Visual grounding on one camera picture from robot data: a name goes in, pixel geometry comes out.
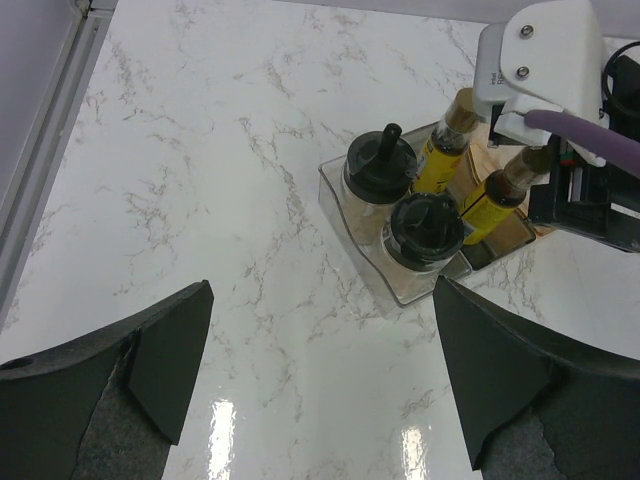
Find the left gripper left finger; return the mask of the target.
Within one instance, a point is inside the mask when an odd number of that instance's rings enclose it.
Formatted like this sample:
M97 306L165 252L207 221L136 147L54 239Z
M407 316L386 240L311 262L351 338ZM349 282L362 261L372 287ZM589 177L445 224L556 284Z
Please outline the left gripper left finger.
M180 441L213 303L203 280L3 363L2 478L161 478Z

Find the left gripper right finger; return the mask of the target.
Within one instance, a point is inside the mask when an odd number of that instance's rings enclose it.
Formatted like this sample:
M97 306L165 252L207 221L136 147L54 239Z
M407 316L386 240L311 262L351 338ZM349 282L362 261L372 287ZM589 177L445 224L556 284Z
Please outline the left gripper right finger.
M639 362L439 277L436 321L473 470L485 479L636 479Z

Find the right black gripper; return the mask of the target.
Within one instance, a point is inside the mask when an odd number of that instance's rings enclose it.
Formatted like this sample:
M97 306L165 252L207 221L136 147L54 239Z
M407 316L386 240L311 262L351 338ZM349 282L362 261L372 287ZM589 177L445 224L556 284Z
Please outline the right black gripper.
M637 42L617 49L601 75L609 129L639 140L639 51ZM639 166L608 160L589 166L574 153L555 166L546 184L530 190L528 220L574 233L625 253L639 251Z

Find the yellow label bottle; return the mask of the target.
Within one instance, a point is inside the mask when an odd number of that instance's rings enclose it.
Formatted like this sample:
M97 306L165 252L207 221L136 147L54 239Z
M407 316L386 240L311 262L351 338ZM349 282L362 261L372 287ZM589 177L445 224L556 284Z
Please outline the yellow label bottle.
M507 164L492 172L458 208L465 226L464 245L475 245L489 235L519 205L529 189L549 173L552 147L525 147Z
M440 194L445 191L469 149L478 123L473 89L463 88L422 146L412 192Z

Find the black cap shaker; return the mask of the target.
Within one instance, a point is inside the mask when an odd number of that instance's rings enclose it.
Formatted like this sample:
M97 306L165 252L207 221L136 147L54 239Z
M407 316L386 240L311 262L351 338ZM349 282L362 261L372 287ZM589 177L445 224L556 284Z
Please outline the black cap shaker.
M358 245L376 241L416 174L416 154L401 135L402 128L389 123L381 131L359 135L347 151L341 173L341 205Z
M459 252L465 227L446 194L413 193L391 211L378 243L379 269L396 297L412 301Z

